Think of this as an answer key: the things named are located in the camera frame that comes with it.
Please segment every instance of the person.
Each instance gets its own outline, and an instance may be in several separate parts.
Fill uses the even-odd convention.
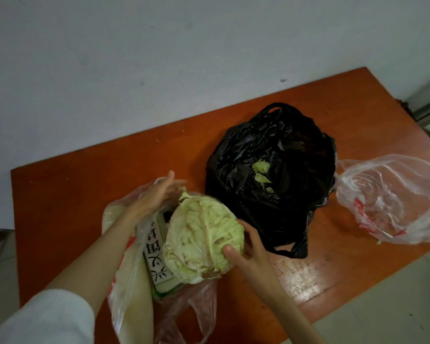
[[[110,229],[65,268],[38,295],[0,326],[0,344],[88,344],[94,320],[138,222],[175,197],[183,180],[174,172],[127,207]],[[246,257],[227,245],[223,253],[239,267],[259,298],[273,311],[293,344],[321,344],[322,337],[281,287],[255,228],[239,221],[247,239]]]

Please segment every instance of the hand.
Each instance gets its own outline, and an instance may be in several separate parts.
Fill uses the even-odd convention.
[[[239,267],[258,297],[271,307],[279,298],[287,295],[272,269],[268,252],[261,242],[258,231],[248,223],[238,221],[247,233],[244,244],[244,254],[247,258],[242,257],[230,245],[223,248],[223,254],[233,265]]]
[[[168,199],[181,194],[185,180],[174,179],[175,173],[170,170],[167,176],[133,202],[126,210],[142,215],[155,212]]]

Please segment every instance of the white label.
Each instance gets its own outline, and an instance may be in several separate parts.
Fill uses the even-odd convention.
[[[148,269],[155,285],[172,279],[174,276],[167,269],[163,257],[163,239],[159,225],[155,220],[151,223],[151,231],[148,236],[148,243],[145,246],[145,258],[148,263]]]

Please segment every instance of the green cabbage head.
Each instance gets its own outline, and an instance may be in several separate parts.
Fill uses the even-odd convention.
[[[164,261],[182,283],[214,279],[231,269],[225,245],[243,251],[244,229],[234,214],[212,197],[183,193],[164,244]]]

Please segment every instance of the black plastic bag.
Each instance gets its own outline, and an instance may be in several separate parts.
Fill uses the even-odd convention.
[[[327,202],[336,157],[334,139],[312,118],[286,103],[272,103],[228,129],[207,162],[205,191],[257,228],[266,250],[305,258],[307,225]],[[260,159],[270,164],[267,186],[255,180],[252,169]],[[275,250],[291,243],[291,251]]]

